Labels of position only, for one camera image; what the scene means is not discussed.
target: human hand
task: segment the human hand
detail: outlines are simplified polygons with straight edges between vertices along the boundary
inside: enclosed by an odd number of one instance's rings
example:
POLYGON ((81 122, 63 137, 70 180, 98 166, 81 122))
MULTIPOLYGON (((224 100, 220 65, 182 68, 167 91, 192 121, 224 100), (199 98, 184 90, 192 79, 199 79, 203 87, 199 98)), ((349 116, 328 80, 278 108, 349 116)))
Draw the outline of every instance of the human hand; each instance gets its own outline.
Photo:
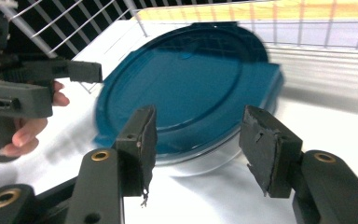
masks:
MULTIPOLYGON (((69 105, 69 99, 60 92, 63 85, 54 82, 53 105, 69 105)), ((7 157, 19 157, 32 152, 39 141, 36 136, 48 125, 48 119, 14 119, 17 131, 12 137, 12 143, 7 144, 0 151, 0 154, 7 157)))

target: screw hole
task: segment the screw hole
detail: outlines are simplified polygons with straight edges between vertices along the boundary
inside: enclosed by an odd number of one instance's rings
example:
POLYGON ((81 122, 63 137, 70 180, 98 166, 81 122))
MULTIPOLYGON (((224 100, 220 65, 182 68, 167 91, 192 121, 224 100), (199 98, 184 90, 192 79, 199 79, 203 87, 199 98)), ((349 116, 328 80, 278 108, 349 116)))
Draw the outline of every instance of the screw hole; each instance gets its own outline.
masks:
POLYGON ((103 150, 103 151, 97 151, 94 154, 92 154, 91 159, 94 161, 103 161, 106 160, 108 157, 109 157, 109 152, 103 150))
POLYGON ((0 193, 0 208, 15 202, 20 197, 20 189, 7 189, 0 193))
POLYGON ((135 137, 135 134, 129 134, 129 135, 127 135, 127 138, 128 139, 132 139, 132 138, 134 138, 135 137))
POLYGON ((84 218, 84 223, 86 224, 94 224, 98 223, 101 220, 101 216, 98 213, 91 213, 84 218))
POLYGON ((316 160, 322 162, 329 162, 329 163, 336 162, 336 158, 322 152, 315 153, 314 157, 316 158, 316 160))

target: round container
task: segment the round container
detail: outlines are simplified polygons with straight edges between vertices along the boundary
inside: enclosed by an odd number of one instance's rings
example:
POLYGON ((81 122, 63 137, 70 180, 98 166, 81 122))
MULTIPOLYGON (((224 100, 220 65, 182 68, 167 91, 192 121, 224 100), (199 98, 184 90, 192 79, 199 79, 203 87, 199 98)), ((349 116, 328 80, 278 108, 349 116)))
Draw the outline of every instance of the round container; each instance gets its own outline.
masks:
POLYGON ((196 175, 241 149, 245 105, 273 112, 283 79, 262 43, 235 22, 194 23, 132 52, 104 81, 95 118, 102 147, 137 108, 157 109, 157 167, 196 175))

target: blue plastic lid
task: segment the blue plastic lid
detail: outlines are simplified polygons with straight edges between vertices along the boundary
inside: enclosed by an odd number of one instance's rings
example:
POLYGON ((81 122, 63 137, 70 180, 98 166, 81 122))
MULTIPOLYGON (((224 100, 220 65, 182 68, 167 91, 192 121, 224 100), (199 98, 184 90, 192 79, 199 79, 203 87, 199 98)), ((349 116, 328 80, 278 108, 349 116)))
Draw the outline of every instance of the blue plastic lid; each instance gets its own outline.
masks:
POLYGON ((272 110, 282 83, 252 33, 196 23, 132 52, 104 81, 95 142, 111 147, 135 109, 154 105, 158 161, 198 156, 239 130, 245 105, 272 110))

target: brass screw insert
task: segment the brass screw insert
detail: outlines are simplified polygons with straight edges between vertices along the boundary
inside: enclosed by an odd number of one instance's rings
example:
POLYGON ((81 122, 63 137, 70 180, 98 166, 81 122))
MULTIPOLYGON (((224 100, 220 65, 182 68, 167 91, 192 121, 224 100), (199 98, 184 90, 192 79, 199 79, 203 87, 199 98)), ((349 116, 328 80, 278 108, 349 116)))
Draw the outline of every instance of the brass screw insert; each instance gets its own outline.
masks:
POLYGON ((91 159, 94 161, 104 161, 109 157, 110 153, 107 150, 97 151, 92 154, 91 159))
POLYGON ((0 192, 0 208, 15 202, 20 197, 20 189, 7 189, 0 192))
POLYGON ((336 162, 336 158, 326 154, 326 153, 322 153, 322 152, 318 152, 318 153, 315 153, 315 155, 313 155, 316 160, 318 161, 322 161, 322 162, 329 162, 329 163, 334 163, 336 162))

